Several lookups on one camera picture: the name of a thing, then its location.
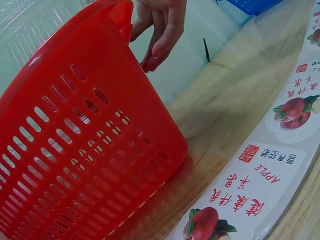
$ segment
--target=blue crate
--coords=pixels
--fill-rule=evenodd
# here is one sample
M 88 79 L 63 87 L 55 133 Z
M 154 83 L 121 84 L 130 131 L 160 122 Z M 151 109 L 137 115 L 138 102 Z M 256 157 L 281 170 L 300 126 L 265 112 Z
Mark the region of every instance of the blue crate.
M 283 0 L 227 0 L 248 15 L 262 14 Z

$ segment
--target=basket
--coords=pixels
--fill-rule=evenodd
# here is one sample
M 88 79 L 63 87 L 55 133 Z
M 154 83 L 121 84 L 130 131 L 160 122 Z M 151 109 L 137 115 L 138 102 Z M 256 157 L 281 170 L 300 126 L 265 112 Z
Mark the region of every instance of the basket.
M 128 46 L 132 10 L 88 5 L 0 98 L 9 239 L 108 239 L 183 163 L 186 141 Z
M 248 15 L 260 15 L 283 0 L 228 0 Z

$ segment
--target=table surface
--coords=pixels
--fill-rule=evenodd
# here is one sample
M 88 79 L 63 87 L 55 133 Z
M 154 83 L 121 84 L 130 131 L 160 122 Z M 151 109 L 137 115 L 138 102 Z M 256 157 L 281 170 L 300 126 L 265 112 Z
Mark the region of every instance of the table surface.
M 131 231 L 116 232 L 117 239 L 165 239 L 201 196 L 288 80 L 314 2 L 285 0 L 250 20 L 168 107 L 187 139 L 189 158 L 177 175 L 125 223 Z M 268 240 L 319 239 L 319 173 L 317 160 Z

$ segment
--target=hand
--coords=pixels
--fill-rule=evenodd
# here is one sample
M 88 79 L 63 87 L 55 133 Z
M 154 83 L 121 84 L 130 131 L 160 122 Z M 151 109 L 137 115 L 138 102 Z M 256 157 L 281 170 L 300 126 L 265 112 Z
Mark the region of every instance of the hand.
M 187 0 L 136 0 L 138 19 L 133 25 L 131 42 L 154 25 L 142 69 L 153 72 L 169 56 L 184 32 Z

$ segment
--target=green leaf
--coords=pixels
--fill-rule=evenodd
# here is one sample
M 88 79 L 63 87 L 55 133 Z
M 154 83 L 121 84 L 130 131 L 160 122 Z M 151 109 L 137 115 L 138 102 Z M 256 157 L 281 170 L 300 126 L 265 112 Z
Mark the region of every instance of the green leaf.
M 305 105 L 302 113 L 305 114 L 305 113 L 311 112 L 313 110 L 315 110 L 315 109 L 312 106 L 310 106 L 309 104 L 307 104 L 307 105 Z
M 198 212 L 200 212 L 200 209 L 191 209 L 189 213 L 189 219 L 193 218 L 194 215 L 196 215 Z
M 236 233 L 237 229 L 234 226 L 229 225 L 227 220 L 219 220 L 216 226 L 216 232 Z
M 283 112 L 283 111 L 278 111 L 278 112 L 276 113 L 276 116 L 278 117 L 278 119 L 281 119 L 281 120 L 283 120 L 283 119 L 286 118 L 286 114 L 285 114 L 285 112 Z
M 195 229 L 195 223 L 193 221 L 190 221 L 188 227 L 186 228 L 186 236 L 188 238 L 190 238 L 194 229 Z
M 320 95 L 315 95 L 315 96 L 308 96 L 304 99 L 304 103 L 307 104 L 313 104 L 318 98 L 320 97 Z
M 283 104 L 280 105 L 280 106 L 275 107 L 275 108 L 273 109 L 273 111 L 274 111 L 275 113 L 277 113 L 277 112 L 280 110 L 280 108 L 282 108 L 282 107 L 283 107 Z

